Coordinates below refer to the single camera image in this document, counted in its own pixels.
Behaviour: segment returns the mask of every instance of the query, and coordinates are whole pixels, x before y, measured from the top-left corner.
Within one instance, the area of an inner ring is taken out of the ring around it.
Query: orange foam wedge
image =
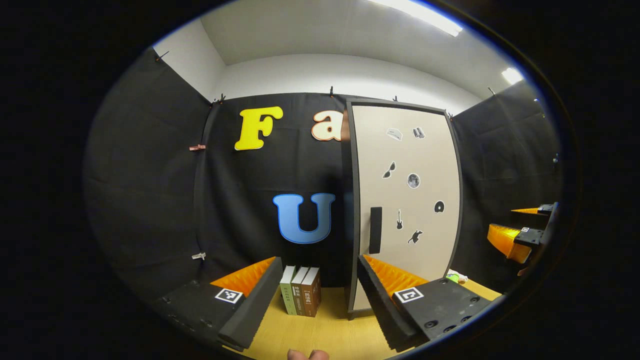
[[[228,274],[227,276],[221,277],[218,280],[211,282],[211,284],[229,290],[241,291],[245,297],[248,297],[275,258],[276,257],[273,256],[272,258],[262,260],[259,263],[249,265],[246,268],[242,268],[236,272]]]
[[[412,288],[428,282],[419,276],[387,264],[384,261],[374,259],[368,255],[363,255],[363,257],[378,276],[389,297],[392,297],[396,291]]]
[[[513,242],[518,234],[520,234],[519,229],[490,224],[486,238],[496,249],[503,253],[507,259],[512,259],[520,264],[524,264],[531,253],[531,248]]]
[[[523,213],[523,214],[537,214],[538,215],[538,208],[531,208],[531,209],[515,209],[512,210],[514,213]]]

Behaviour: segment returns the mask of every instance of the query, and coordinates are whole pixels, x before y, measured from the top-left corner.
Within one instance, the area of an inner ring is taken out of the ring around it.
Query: hand
[[[299,351],[289,349],[287,360],[329,360],[329,354],[322,350],[313,350],[309,357]]]

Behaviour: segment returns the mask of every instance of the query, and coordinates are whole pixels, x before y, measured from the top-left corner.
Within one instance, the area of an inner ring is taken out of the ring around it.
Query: yellow letter f
[[[258,138],[258,131],[262,131],[263,136],[269,136],[273,129],[273,117],[282,118],[282,109],[279,106],[270,108],[247,109],[240,112],[242,116],[242,130],[240,130],[240,140],[236,142],[236,150],[260,149],[264,142]]]

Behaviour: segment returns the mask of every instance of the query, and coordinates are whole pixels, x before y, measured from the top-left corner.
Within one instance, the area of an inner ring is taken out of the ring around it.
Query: door
[[[456,244],[461,200],[458,158],[444,112],[361,105],[352,109],[360,178],[360,254],[428,281],[443,277]],[[371,208],[378,206],[380,252],[371,254]],[[370,307],[358,281],[353,310]]]

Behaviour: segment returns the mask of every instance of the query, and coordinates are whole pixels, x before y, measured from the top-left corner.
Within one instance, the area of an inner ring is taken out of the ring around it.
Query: fluorescent light
[[[413,17],[416,17],[420,20],[428,22],[429,24],[435,26],[436,28],[448,33],[449,35],[456,37],[462,31],[462,28],[459,27],[455,22],[447,19],[446,17],[436,13],[429,8],[424,7],[424,5],[419,3],[414,3],[410,0],[369,0],[372,3],[378,3],[381,5],[388,6],[390,8],[394,8],[396,10],[400,10],[404,13],[407,13]]]
[[[510,67],[510,68],[506,69],[505,71],[503,71],[502,72],[502,76],[504,76],[504,78],[507,79],[507,81],[509,81],[509,84],[511,84],[511,85],[513,85],[513,84],[515,84],[518,81],[523,79],[521,73],[519,73],[513,67]]]

